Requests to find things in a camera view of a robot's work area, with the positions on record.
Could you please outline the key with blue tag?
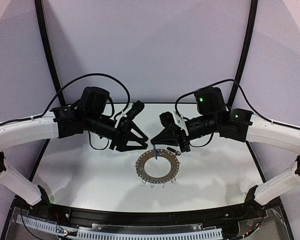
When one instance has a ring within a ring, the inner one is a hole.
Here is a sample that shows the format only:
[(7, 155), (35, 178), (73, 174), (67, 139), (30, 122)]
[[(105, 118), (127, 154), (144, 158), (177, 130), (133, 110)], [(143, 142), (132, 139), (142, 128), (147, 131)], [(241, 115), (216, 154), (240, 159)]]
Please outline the key with blue tag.
[(156, 145), (153, 144), (152, 147), (153, 147), (154, 158), (157, 160), (158, 159), (158, 151), (157, 151)]

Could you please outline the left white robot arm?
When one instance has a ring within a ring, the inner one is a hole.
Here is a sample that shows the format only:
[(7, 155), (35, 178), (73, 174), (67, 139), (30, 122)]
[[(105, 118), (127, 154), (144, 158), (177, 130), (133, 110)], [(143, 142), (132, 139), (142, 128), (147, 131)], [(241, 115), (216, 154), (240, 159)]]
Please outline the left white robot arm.
[(43, 116), (25, 120), (0, 122), (0, 184), (21, 197), (30, 206), (49, 207), (50, 201), (43, 187), (33, 184), (5, 159), (4, 150), (29, 142), (62, 139), (87, 131), (106, 138), (107, 148), (118, 152), (145, 150), (148, 137), (134, 123), (134, 118), (145, 108), (136, 101), (115, 121), (104, 114), (110, 93), (99, 87), (86, 87), (75, 103), (55, 107)]

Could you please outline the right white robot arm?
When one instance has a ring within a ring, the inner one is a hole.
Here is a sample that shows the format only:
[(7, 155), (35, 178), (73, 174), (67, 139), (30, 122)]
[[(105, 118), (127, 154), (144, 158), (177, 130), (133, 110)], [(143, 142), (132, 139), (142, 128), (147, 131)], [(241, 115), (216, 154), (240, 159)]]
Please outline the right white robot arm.
[(220, 137), (239, 142), (263, 143), (291, 151), (296, 160), (283, 173), (249, 189), (245, 202), (268, 204), (287, 191), (300, 186), (300, 127), (267, 120), (256, 110), (229, 110), (218, 87), (208, 87), (193, 93), (198, 117), (185, 120), (175, 112), (159, 116), (164, 129), (151, 139), (152, 145), (177, 146), (189, 152), (192, 140), (218, 133)]

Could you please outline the metal ring plate with keyrings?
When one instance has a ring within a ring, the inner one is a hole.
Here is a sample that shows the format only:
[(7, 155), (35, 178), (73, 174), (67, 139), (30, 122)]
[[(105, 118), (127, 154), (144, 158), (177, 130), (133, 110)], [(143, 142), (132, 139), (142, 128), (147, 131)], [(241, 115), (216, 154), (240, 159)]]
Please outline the metal ring plate with keyrings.
[(157, 149), (157, 155), (158, 159), (155, 159), (153, 149), (148, 150), (142, 153), (134, 164), (143, 186), (149, 184), (151, 188), (155, 185), (164, 187), (166, 184), (176, 182), (181, 166), (178, 160), (180, 155), (175, 155), (162, 147)]

